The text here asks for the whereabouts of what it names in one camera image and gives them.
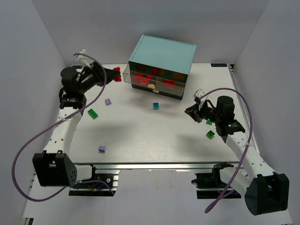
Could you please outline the long red lego brick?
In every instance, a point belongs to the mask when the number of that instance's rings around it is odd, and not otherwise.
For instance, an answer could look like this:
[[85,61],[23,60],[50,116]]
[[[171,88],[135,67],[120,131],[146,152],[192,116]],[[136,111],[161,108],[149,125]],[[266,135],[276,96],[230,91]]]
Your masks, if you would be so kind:
[[163,80],[163,87],[168,89],[174,89],[176,87],[176,82],[173,80]]

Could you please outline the small red slope lego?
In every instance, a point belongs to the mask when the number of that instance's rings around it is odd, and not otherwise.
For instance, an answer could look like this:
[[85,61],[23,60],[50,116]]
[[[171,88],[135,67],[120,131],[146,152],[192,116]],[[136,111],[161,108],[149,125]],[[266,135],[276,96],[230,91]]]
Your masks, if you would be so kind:
[[149,83],[150,83],[149,79],[143,78],[143,79],[141,79],[140,85],[141,86],[147,86]]

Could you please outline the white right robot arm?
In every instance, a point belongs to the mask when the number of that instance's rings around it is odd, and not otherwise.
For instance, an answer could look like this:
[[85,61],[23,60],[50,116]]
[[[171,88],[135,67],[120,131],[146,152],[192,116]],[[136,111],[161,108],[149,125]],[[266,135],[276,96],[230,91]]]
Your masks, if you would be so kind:
[[244,127],[235,119],[235,105],[228,96],[220,96],[215,107],[208,106],[208,100],[195,97],[195,104],[185,110],[193,120],[200,123],[208,120],[215,124],[217,134],[242,161],[247,172],[238,172],[231,188],[244,199],[253,215],[261,215],[287,210],[289,179],[271,168],[260,154],[247,142]]

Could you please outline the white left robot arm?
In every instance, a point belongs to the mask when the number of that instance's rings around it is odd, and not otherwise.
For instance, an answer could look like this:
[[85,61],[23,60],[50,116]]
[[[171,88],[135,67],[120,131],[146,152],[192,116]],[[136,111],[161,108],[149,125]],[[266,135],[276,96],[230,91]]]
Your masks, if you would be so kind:
[[101,69],[95,62],[78,71],[67,67],[60,73],[63,85],[59,94],[60,122],[52,131],[49,142],[41,153],[33,156],[34,169],[42,187],[73,187],[81,180],[92,178],[91,165],[75,165],[68,157],[75,129],[81,120],[87,99],[85,92],[94,86],[111,81],[120,82],[120,68]]

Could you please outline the small red lego cube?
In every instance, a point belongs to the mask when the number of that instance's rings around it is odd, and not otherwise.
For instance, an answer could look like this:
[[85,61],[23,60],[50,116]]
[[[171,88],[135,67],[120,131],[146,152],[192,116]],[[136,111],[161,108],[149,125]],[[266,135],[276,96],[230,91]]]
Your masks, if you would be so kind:
[[121,78],[121,73],[120,73],[120,67],[115,67],[115,68],[113,69],[113,71],[118,72],[118,74],[117,74],[116,77],[114,78],[114,81],[115,81],[115,82],[121,82],[121,81],[122,81],[122,78]]

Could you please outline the green lego cube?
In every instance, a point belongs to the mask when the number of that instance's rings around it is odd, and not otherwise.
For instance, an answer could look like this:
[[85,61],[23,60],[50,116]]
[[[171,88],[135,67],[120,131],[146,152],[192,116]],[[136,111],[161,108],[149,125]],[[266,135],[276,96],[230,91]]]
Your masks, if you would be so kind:
[[207,132],[206,136],[209,138],[209,139],[212,139],[214,136],[215,136],[215,133],[210,130],[209,132]]

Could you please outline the lilac lego brick rear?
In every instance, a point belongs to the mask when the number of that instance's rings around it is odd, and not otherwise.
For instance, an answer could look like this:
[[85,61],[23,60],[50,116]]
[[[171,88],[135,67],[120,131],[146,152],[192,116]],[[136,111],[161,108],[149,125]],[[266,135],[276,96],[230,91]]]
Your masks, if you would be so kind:
[[105,105],[108,106],[108,105],[111,105],[112,102],[111,100],[108,98],[108,99],[105,99]]

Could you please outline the lilac lego brick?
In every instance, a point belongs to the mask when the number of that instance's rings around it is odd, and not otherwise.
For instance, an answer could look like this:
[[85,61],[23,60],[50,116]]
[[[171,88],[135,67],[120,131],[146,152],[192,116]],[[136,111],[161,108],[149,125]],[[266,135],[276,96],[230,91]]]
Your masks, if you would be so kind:
[[108,106],[108,105],[111,105],[112,102],[111,100],[108,98],[108,99],[105,99],[105,105]]
[[105,153],[105,152],[106,152],[106,147],[100,145],[100,146],[98,147],[98,151],[101,152],[101,153]]

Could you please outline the green lego plate left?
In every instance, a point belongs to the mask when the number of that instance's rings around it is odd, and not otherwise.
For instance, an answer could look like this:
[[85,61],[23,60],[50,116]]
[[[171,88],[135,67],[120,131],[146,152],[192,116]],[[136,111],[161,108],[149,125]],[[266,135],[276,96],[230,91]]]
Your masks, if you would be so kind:
[[93,110],[93,109],[89,109],[88,110],[88,115],[92,118],[92,119],[96,119],[98,117],[98,114]]

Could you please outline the small teal lego cube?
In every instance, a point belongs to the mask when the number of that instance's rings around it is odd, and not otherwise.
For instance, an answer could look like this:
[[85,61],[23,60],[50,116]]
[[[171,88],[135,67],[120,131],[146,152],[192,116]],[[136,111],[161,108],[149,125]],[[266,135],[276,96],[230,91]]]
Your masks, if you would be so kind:
[[154,109],[154,110],[158,110],[158,109],[159,109],[159,104],[158,104],[158,102],[153,103],[153,109]]

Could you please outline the right blue corner label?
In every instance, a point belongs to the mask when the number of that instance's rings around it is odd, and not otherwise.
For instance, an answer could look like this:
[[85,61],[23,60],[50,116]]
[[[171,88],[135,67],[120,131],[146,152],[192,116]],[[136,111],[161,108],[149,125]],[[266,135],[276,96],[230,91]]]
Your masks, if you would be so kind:
[[226,63],[211,63],[211,67],[227,67]]

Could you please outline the teal drawer cabinet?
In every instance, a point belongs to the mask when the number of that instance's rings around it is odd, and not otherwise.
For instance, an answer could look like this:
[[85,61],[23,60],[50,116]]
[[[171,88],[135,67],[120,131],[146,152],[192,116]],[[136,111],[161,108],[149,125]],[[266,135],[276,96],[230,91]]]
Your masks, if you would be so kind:
[[[194,44],[142,35],[128,60],[128,65],[133,71],[150,72],[186,84],[195,51]],[[159,95],[181,100],[184,94],[176,96],[163,92]]]

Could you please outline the lilac lego brick front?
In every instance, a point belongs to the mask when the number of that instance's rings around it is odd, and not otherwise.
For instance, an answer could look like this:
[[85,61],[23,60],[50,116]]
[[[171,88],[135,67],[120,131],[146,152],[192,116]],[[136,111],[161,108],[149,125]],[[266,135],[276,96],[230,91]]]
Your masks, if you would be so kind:
[[100,145],[100,146],[98,147],[98,151],[101,152],[101,153],[105,153],[105,152],[106,152],[106,147]]

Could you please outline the aluminium table front rail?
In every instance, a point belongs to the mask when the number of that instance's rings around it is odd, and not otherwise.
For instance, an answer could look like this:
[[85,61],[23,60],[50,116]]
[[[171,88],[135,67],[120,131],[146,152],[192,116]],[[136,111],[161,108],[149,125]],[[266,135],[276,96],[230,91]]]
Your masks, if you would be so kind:
[[99,170],[185,170],[211,169],[220,162],[212,163],[143,163],[143,164],[75,164],[75,166],[91,165]]

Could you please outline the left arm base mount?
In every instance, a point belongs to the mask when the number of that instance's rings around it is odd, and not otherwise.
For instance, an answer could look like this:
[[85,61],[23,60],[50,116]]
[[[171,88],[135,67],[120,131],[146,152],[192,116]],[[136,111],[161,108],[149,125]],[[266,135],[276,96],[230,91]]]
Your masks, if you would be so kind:
[[92,176],[89,179],[79,181],[69,189],[69,196],[82,197],[113,197],[119,180],[119,171],[100,169],[93,166]]

